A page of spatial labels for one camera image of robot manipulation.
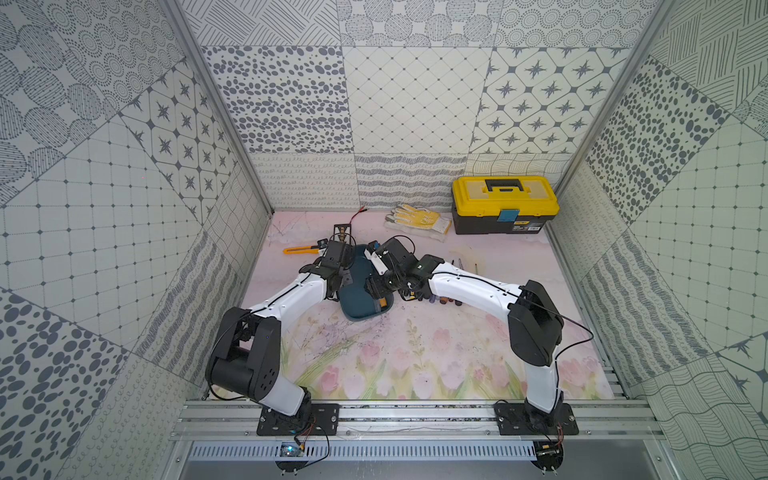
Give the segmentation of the teal plastic storage box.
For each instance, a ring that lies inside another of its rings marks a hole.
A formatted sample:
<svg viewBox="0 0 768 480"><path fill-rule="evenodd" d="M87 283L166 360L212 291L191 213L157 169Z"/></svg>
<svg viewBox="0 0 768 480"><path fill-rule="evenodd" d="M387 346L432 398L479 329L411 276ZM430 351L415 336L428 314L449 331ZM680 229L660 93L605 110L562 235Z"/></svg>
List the teal plastic storage box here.
<svg viewBox="0 0 768 480"><path fill-rule="evenodd" d="M363 321L387 313L394 304L394 297L389 293L383 299L375 299L365 290L365 283L370 277L377 277L378 272L370 260L365 257L365 246L356 246L353 263L342 275L342 286L338 291L338 300L344 316L350 321Z"/></svg>

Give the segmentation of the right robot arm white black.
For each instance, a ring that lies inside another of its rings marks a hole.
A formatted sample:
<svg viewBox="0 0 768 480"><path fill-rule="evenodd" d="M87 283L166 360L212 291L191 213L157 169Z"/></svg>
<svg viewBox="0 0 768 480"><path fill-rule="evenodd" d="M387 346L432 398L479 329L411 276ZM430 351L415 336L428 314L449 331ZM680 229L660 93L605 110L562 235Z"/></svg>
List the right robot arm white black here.
<svg viewBox="0 0 768 480"><path fill-rule="evenodd" d="M556 352L562 342L564 317L540 283L529 281L520 286L494 281L434 255L418 258L396 237L369 243L365 257L374 269L365 281L365 291L375 299L394 293L404 301L446 297L504 321L510 348L525 364L526 408L546 416L559 409L564 394Z"/></svg>

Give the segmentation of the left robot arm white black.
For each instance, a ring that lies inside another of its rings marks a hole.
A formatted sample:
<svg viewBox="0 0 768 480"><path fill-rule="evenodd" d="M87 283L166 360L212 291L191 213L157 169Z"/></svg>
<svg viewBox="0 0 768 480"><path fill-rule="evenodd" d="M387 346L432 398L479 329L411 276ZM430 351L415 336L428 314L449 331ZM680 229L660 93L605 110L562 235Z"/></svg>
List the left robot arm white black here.
<svg viewBox="0 0 768 480"><path fill-rule="evenodd" d="M280 373L282 329L333 299L354 257L354 245L330 240L324 253L278 293L249 308L227 310L205 368L208 386L222 387L291 421L307 421L311 395Z"/></svg>

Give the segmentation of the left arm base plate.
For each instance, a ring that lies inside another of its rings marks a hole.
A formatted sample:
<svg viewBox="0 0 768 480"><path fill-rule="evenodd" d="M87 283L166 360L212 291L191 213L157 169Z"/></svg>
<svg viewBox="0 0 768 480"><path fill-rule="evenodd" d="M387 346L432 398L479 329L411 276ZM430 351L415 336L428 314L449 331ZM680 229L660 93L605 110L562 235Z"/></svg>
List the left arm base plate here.
<svg viewBox="0 0 768 480"><path fill-rule="evenodd" d="M335 436L339 417L340 405L337 403L305 403L294 416L264 408L260 414L257 435Z"/></svg>

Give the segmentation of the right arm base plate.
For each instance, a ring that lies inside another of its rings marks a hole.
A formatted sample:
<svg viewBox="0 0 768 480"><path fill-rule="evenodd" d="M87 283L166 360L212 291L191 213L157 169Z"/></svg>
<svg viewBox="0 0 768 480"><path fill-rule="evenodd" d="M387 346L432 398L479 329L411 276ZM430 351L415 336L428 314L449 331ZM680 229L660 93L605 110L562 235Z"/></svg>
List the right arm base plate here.
<svg viewBox="0 0 768 480"><path fill-rule="evenodd" d="M493 405L494 416L500 435L557 435L574 436L579 427L573 409L567 403L558 403L552 412L542 412L528 402L510 403L505 400Z"/></svg>

